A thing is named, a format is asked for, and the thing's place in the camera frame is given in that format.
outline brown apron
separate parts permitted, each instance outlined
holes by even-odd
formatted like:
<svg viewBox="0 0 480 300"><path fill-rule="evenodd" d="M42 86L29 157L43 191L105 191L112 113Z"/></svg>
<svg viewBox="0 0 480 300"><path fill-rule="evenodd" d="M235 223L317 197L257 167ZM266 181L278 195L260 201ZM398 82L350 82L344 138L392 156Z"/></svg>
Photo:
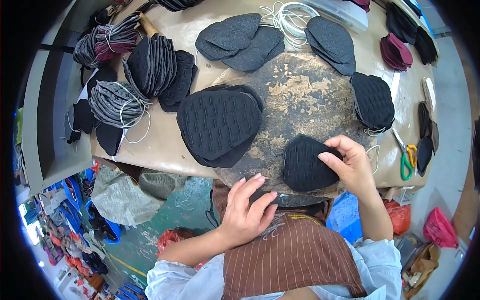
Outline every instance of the brown apron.
<svg viewBox="0 0 480 300"><path fill-rule="evenodd" d="M230 188L214 180L212 199L223 220ZM343 237L324 226L333 199L313 216L307 209L278 209L283 225L225 253L222 299L239 299L297 288L342 285L366 297L357 265Z"/></svg>

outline hand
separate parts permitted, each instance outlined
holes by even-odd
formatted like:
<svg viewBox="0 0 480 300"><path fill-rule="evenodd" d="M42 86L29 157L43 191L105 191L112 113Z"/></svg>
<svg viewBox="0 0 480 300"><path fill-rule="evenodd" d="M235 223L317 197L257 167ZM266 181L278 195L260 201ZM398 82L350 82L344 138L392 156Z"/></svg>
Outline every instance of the hand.
<svg viewBox="0 0 480 300"><path fill-rule="evenodd" d="M327 140L325 145L340 152L344 162L328 152L320 153L318 158L340 177L347 191L359 199L368 199L377 193L370 159L362 145L344 135Z"/></svg>
<svg viewBox="0 0 480 300"><path fill-rule="evenodd" d="M254 240L272 222L278 205L269 204L275 200L276 192L263 195L249 207L249 198L264 182L265 176L258 173L249 181L243 178L235 183L228 194L227 210L216 230L230 249Z"/></svg>

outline roll of tape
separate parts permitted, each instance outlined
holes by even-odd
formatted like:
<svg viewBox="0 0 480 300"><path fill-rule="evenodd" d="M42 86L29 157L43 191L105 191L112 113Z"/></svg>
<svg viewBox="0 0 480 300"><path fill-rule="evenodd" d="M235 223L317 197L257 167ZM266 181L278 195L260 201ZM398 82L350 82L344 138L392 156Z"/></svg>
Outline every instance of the roll of tape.
<svg viewBox="0 0 480 300"><path fill-rule="evenodd" d="M300 37L300 38L306 38L306 35L305 35L305 32L303 31L303 29L297 28L296 26L287 22L287 20L285 19L286 14L284 14L284 11L288 11L288 10L291 10L291 9L297 9L297 10L304 11L311 17L319 17L320 14L316 10L311 8L310 6L305 5L303 3L298 3L298 2L285 3L280 8L280 11L278 12L278 19L282 23L284 28L289 33L291 33L293 36Z"/></svg>

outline woman's right hand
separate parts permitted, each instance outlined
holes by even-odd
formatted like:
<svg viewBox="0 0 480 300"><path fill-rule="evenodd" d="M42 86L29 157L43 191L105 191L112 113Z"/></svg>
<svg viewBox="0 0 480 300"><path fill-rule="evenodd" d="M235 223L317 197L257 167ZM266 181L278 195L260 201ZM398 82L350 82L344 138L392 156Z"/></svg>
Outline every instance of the woman's right hand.
<svg viewBox="0 0 480 300"><path fill-rule="evenodd" d="M340 177L347 191L359 199L377 194L370 159L362 145L344 135L327 140L325 145L340 152L344 161L329 152L320 153L318 158Z"/></svg>

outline scissors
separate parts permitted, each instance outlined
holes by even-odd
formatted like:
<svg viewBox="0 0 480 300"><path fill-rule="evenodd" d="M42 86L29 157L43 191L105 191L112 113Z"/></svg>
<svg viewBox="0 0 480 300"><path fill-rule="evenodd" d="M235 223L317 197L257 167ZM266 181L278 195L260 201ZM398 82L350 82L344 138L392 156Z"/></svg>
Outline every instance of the scissors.
<svg viewBox="0 0 480 300"><path fill-rule="evenodd" d="M400 149L402 150L402 164L401 164L401 172L402 172L402 179L403 180L409 180L412 175L413 175L413 167L417 165L417 147L414 145L405 145L396 132L395 129L392 129L392 132L394 136L396 137L396 140L398 142L398 145L400 146ZM410 158L410 162L407 160L407 153ZM405 166L409 170L408 176L405 176Z"/></svg>

